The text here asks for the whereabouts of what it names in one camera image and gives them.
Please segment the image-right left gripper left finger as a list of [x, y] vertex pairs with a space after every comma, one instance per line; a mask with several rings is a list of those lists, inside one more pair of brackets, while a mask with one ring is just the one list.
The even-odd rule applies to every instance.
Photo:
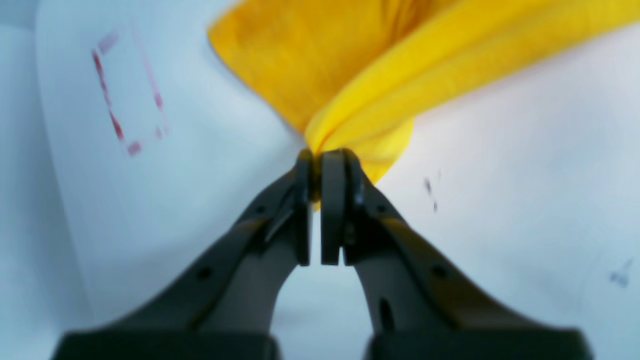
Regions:
[[284, 283], [310, 264], [313, 161], [302, 150], [169, 287], [119, 321], [65, 335], [55, 360], [280, 360], [270, 328]]

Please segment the image-right left gripper right finger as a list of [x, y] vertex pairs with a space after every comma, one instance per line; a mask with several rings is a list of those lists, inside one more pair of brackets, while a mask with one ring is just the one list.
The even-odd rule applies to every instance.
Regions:
[[592, 360], [576, 329], [492, 298], [403, 219], [350, 150], [320, 157], [321, 261], [358, 274], [374, 329], [367, 360]]

